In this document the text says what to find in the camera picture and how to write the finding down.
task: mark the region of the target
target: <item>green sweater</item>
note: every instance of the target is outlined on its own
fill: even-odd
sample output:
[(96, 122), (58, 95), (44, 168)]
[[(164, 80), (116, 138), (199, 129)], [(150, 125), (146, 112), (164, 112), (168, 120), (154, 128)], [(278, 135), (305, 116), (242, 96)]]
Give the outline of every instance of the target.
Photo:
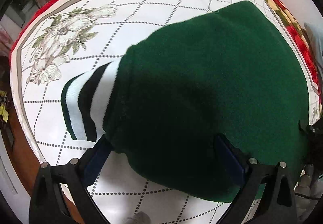
[(207, 200), (231, 202), (239, 189), (213, 149), (216, 133), (260, 163), (285, 161), (298, 180), (307, 151), (298, 129), (300, 119), (308, 121), (306, 80), (290, 46), (252, 3), (165, 26), (131, 46), (115, 68), (98, 126), (93, 95), (111, 64), (81, 75), (91, 90), (67, 99), (73, 80), (63, 90), (74, 139), (76, 106), (88, 140), (100, 127), (138, 174)]

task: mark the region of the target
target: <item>sweater sleeve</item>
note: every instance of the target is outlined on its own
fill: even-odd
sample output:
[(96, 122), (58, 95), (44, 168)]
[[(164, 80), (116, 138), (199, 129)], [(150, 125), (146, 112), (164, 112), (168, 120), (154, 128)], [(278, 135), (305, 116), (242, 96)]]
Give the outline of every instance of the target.
[(73, 140), (96, 142), (102, 128), (120, 59), (85, 72), (66, 83), (61, 95), (65, 124)]

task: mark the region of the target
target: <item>floral blanket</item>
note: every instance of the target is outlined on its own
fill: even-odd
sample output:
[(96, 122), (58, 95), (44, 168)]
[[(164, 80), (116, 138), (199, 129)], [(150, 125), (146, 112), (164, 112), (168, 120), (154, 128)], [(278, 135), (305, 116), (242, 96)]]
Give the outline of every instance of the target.
[[(320, 110), (315, 67), (299, 25), (278, 0), (52, 0), (30, 21), (11, 53), (14, 103), (38, 159), (65, 164), (93, 146), (75, 142), (66, 130), (60, 96), (67, 81), (120, 59), (127, 48), (165, 25), (240, 1), (251, 1), (289, 44), (307, 82), (309, 121), (315, 122)], [(147, 213), (153, 223), (216, 223), (229, 206), (146, 180), (130, 168), (125, 156), (115, 153), (88, 191), (111, 223), (121, 223), (136, 210)]]

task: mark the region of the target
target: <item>black clamp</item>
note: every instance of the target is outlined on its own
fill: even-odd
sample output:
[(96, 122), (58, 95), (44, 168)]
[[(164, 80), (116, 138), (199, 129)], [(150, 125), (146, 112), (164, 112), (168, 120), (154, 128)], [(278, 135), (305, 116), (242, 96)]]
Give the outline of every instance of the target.
[(309, 125), (307, 121), (300, 120), (298, 122), (299, 129), (303, 131), (309, 139), (323, 136), (323, 118), (320, 118), (315, 124)]
[[(252, 224), (295, 224), (296, 207), (287, 166), (260, 164), (246, 156), (226, 139), (214, 137), (214, 148), (232, 180), (241, 189), (217, 224), (241, 224), (250, 209), (258, 188), (266, 184)], [(41, 164), (30, 201), (30, 224), (76, 224), (63, 199), (62, 184), (67, 184), (74, 203), (86, 224), (109, 224), (98, 209), (86, 187), (95, 182), (111, 150), (104, 138), (88, 149), (80, 159), (73, 158), (66, 165)]]

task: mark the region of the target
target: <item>dark green stripe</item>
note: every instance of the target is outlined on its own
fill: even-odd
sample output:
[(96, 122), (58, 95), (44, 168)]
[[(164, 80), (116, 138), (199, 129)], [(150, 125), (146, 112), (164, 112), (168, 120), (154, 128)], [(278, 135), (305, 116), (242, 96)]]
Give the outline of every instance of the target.
[(90, 115), (92, 99), (102, 75), (109, 64), (110, 63), (105, 64), (96, 69), (89, 80), (84, 84), (78, 98), (78, 105), (82, 114), (86, 138), (88, 141), (92, 142), (96, 142), (96, 127)]
[(64, 121), (65, 121), (65, 124), (66, 124), (67, 131), (70, 133), (70, 135), (71, 135), (71, 137), (72, 137), (73, 140), (77, 140), (77, 138), (76, 138), (76, 136), (74, 134), (74, 131), (73, 131), (73, 128), (72, 128), (72, 124), (71, 124), (71, 119), (69, 117), (69, 113), (68, 113), (68, 109), (67, 109), (66, 93), (67, 93), (67, 90), (68, 90), (69, 86), (71, 85), (71, 83), (76, 78), (78, 78), (80, 75), (72, 78), (70, 81), (68, 81), (64, 85), (64, 88), (63, 88), (63, 91), (62, 91), (62, 95), (61, 95), (61, 105), (62, 105), (62, 111), (63, 111)]
[(108, 108), (103, 118), (103, 130), (106, 132), (106, 137), (115, 135), (116, 130), (122, 130), (121, 124), (127, 118), (127, 100), (129, 93), (129, 85), (131, 84), (131, 74), (133, 61), (136, 55), (127, 52), (121, 59), (116, 74), (116, 79), (112, 88), (109, 99)]

